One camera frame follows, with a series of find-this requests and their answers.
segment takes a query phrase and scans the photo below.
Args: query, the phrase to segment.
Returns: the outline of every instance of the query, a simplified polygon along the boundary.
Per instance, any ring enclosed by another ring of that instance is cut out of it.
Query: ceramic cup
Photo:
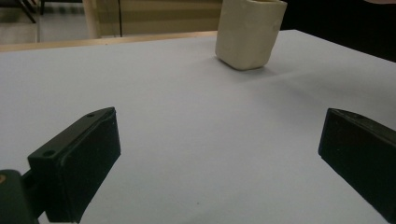
[[[279,0],[223,0],[216,55],[237,70],[267,64],[287,5]]]

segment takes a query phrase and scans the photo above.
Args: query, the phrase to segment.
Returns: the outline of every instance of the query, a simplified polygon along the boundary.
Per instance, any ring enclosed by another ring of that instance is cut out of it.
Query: chair leg
[[[32,5],[30,5],[30,3],[27,0],[22,0],[22,2],[30,10],[30,12],[35,13],[35,9],[32,7]]]
[[[18,6],[20,6],[20,8],[22,9],[22,11],[26,14],[27,17],[29,17],[30,21],[32,23],[35,23],[35,19],[33,18],[33,16],[30,14],[30,12],[27,10],[26,6],[20,1],[20,0],[15,0],[15,2],[18,4]]]
[[[40,15],[43,15],[44,14],[44,5],[45,5],[46,1],[45,0],[41,0],[40,2],[41,2],[41,4],[40,4]]]

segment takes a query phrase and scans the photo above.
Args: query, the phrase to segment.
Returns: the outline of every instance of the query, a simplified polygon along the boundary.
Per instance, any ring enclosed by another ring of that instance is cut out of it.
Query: white cup
[[[237,70],[267,64],[287,5],[279,0],[223,0],[216,55]]]

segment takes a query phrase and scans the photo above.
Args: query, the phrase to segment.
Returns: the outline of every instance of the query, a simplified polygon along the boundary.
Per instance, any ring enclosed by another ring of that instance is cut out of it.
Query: dark background
[[[396,62],[396,5],[363,0],[283,0],[282,30],[296,29]]]

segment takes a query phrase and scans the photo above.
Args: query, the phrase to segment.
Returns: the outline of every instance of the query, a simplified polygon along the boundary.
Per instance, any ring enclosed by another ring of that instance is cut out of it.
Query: screw hole
[[[43,156],[44,156],[44,157],[50,157],[50,156],[52,156],[53,154],[55,154],[55,151],[54,151],[54,150],[50,150],[50,151],[44,152],[44,153],[43,153]]]

